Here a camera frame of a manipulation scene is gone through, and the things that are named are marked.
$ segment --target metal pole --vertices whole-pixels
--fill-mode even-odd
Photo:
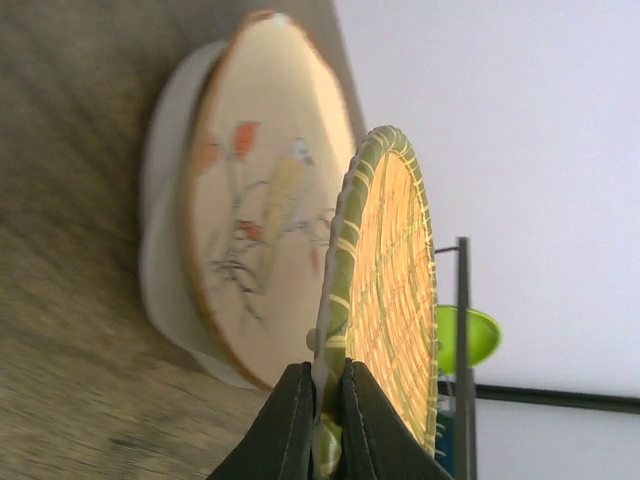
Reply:
[[[476,380],[469,368],[469,478],[478,480],[478,444],[476,437]]]
[[[454,477],[469,480],[468,407],[469,358],[467,341],[467,309],[469,308],[468,239],[458,238],[458,306],[456,339],[456,413],[454,439]]]

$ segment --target decorative plate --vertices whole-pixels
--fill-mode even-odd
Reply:
[[[186,247],[229,362],[271,388],[309,361],[329,225],[355,150],[340,85],[305,31],[249,17],[213,76],[190,152]]]
[[[312,375],[316,478],[340,459],[339,382],[345,358],[364,362],[415,439],[434,451],[436,276],[427,197],[405,135],[373,130],[344,177],[331,223]]]
[[[187,288],[179,249],[177,177],[184,149],[191,142],[193,117],[226,42],[205,45],[174,71],[155,108],[145,145],[141,174],[140,287],[154,327],[187,350],[210,374],[227,384],[253,388],[226,364],[199,318]]]

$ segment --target blue object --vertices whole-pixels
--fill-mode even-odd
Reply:
[[[436,417],[436,455],[438,464],[453,477],[454,417],[452,413],[438,412]]]

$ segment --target woven basket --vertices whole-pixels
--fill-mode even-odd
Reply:
[[[340,456],[338,385],[346,357],[369,367],[416,441],[434,453],[435,278],[418,160],[400,130],[377,128],[351,161],[331,224],[313,365],[318,478],[330,476]]]

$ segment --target stitching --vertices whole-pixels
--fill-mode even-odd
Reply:
[[[369,448],[369,439],[367,438],[367,428],[365,427],[364,424],[364,417],[362,416],[362,412],[360,411],[360,397],[358,396],[358,385],[356,383],[356,372],[355,372],[355,365],[353,364],[353,361],[351,362],[351,379],[352,382],[351,384],[353,385],[353,393],[354,393],[354,398],[355,398],[355,403],[356,403],[356,410],[358,411],[358,418],[360,420],[360,427],[362,428],[362,433],[364,434],[364,447],[367,450],[367,454],[369,456],[369,460],[371,461],[371,468],[373,470],[373,478],[374,480],[377,480],[378,475],[377,472],[375,470],[375,465],[373,464],[373,459],[371,458],[371,449]]]
[[[300,403],[300,392],[302,390],[302,370],[299,372],[299,376],[298,376],[298,390],[296,391],[296,395],[294,397],[293,414],[291,416],[291,422],[289,423],[289,433],[287,435],[287,444],[284,448],[282,461],[280,462],[280,472],[278,473],[278,480],[282,478],[282,475],[284,473],[284,462],[287,458],[287,453],[289,452],[289,445],[291,445],[291,432],[293,431],[293,424],[296,421],[296,413],[298,411],[298,404]]]

